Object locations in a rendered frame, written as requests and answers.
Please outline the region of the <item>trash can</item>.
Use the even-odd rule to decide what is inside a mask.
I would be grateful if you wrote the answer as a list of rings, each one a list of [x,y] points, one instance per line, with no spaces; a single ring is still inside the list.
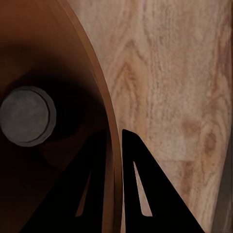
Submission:
[[[73,99],[83,122],[71,138],[31,148],[10,142],[0,126],[0,233],[20,233],[87,138],[103,129],[101,233],[120,233],[124,191],[116,116],[93,46],[67,0],[0,0],[0,107],[21,86]],[[90,175],[75,216],[83,214]]]

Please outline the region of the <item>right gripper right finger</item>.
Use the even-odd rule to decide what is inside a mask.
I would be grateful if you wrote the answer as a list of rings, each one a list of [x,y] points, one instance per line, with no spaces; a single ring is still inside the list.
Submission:
[[[122,130],[126,233],[204,233],[140,136]],[[152,216],[141,212],[136,164]]]

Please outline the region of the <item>can of soda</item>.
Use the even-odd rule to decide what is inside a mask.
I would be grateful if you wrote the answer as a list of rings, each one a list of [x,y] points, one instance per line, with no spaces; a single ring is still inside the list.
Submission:
[[[73,99],[37,86],[14,89],[0,107],[2,131],[20,147],[71,138],[82,122],[81,109]]]

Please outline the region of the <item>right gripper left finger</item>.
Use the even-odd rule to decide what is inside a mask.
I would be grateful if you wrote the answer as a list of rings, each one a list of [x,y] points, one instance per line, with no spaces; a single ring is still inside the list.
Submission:
[[[106,150],[106,130],[91,134],[20,233],[101,233]],[[83,214],[75,216],[89,175]]]

